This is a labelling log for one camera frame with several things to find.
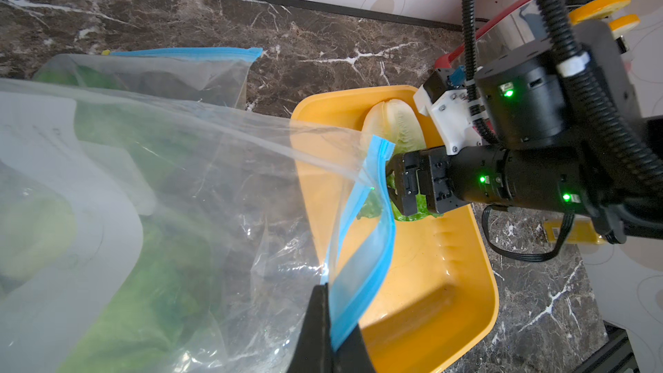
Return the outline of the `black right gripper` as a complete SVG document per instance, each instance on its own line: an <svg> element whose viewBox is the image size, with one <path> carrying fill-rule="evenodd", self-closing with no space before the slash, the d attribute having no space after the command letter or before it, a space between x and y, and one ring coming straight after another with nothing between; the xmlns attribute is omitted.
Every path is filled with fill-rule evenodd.
<svg viewBox="0 0 663 373"><path fill-rule="evenodd" d="M470 203L606 218L597 185L571 147L508 150L497 145L466 147L448 154L444 147L394 155L386 167L394 185L390 199L404 216L426 208L445 214Z"/></svg>

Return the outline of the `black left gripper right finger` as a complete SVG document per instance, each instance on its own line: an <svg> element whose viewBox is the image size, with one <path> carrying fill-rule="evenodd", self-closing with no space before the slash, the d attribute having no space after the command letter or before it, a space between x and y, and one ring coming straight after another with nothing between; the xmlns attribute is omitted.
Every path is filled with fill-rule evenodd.
<svg viewBox="0 0 663 373"><path fill-rule="evenodd" d="M376 373L359 325L333 355L333 372Z"/></svg>

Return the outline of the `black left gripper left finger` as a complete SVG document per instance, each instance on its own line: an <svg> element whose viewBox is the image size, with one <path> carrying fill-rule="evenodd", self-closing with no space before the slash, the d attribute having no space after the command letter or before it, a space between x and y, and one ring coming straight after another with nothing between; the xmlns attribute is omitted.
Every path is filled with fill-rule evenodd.
<svg viewBox="0 0 663 373"><path fill-rule="evenodd" d="M300 336L287 373L332 371L328 287L313 288Z"/></svg>

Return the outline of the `chinese cabbage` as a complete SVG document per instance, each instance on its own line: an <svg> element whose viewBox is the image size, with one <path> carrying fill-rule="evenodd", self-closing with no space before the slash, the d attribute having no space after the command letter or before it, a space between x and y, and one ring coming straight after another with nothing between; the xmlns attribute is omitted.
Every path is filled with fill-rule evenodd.
<svg viewBox="0 0 663 373"><path fill-rule="evenodd" d="M383 101L374 105L364 119L362 131L394 143L394 155L426 148L424 134L413 109L399 99ZM391 204L396 221L414 222L429 216L435 218L441 216L428 211L424 195L418 194L415 198L418 212L412 216L402 215L395 205ZM379 218L381 208L379 196L371 192L357 214L357 219Z"/></svg>
<svg viewBox="0 0 663 373"><path fill-rule="evenodd" d="M2 371L164 363L200 317L215 232L174 182L219 138L147 105L2 95Z"/></svg>

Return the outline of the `clear zipper bag blue seal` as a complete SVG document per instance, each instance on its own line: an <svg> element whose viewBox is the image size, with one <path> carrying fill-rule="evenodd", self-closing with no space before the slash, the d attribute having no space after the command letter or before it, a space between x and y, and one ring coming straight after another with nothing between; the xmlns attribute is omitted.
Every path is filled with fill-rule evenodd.
<svg viewBox="0 0 663 373"><path fill-rule="evenodd" d="M4 372L371 371L395 221L378 136L1 83Z"/></svg>

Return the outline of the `clear plastic bag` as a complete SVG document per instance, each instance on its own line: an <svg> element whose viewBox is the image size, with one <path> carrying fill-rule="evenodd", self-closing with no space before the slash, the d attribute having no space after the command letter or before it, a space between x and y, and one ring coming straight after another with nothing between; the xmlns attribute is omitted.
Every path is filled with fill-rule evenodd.
<svg viewBox="0 0 663 373"><path fill-rule="evenodd" d="M56 55L32 79L242 109L248 73L261 56L261 48L159 48Z"/></svg>

